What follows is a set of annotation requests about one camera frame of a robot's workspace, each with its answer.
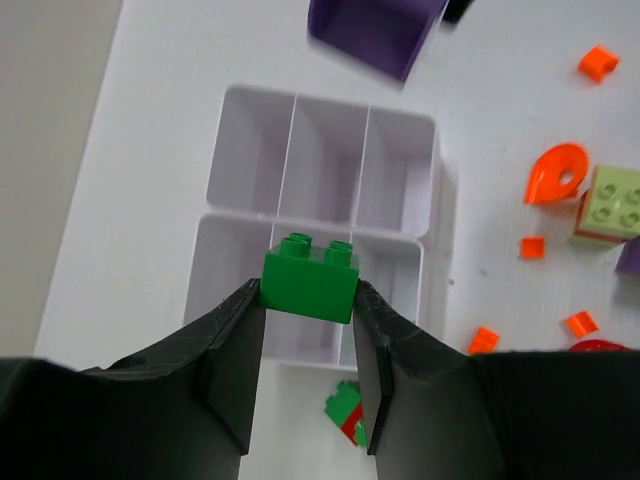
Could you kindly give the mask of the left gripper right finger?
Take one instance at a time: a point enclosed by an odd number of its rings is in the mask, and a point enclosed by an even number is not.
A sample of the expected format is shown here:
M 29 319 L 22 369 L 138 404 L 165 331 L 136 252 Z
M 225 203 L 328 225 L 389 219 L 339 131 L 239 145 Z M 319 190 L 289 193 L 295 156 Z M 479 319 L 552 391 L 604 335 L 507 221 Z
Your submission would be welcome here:
M 455 456 L 475 433 L 475 373 L 464 354 L 358 284 L 353 329 L 373 456 Z

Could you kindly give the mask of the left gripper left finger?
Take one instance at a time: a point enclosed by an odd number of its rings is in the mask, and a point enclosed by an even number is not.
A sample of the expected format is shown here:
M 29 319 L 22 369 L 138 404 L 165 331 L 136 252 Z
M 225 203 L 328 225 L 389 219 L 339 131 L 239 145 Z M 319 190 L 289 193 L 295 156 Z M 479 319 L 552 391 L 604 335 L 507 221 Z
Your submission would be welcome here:
M 265 310 L 260 280 L 251 278 L 221 304 L 162 340 L 85 374 L 133 382 L 163 381 L 193 370 L 192 395 L 223 427 L 244 456 L 249 451 L 257 380 L 262 356 Z

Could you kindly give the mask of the red green lego plates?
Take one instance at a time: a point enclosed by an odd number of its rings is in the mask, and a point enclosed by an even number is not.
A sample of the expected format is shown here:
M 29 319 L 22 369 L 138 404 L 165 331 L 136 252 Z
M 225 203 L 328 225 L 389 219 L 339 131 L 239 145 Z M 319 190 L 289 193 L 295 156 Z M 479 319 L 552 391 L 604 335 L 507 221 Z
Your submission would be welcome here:
M 366 447 L 362 397 L 357 381 L 341 381 L 325 401 L 325 414 L 354 446 Z

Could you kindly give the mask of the green lego brick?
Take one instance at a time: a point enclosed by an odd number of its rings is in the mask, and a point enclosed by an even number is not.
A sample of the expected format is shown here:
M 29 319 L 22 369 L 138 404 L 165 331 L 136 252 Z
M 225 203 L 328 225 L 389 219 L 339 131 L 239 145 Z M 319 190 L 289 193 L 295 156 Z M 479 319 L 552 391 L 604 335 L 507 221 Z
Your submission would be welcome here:
M 359 282 L 359 257 L 351 243 L 313 244 L 292 232 L 264 256 L 260 305 L 269 310 L 347 325 Z

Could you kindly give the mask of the purple lego block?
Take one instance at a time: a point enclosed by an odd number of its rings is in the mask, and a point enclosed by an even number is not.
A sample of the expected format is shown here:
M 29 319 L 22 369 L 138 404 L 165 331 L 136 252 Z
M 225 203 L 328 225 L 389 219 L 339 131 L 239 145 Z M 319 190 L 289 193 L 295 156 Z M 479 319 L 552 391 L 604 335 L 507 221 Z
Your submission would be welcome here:
M 405 83 L 446 1 L 324 0 L 309 3 L 311 39 Z

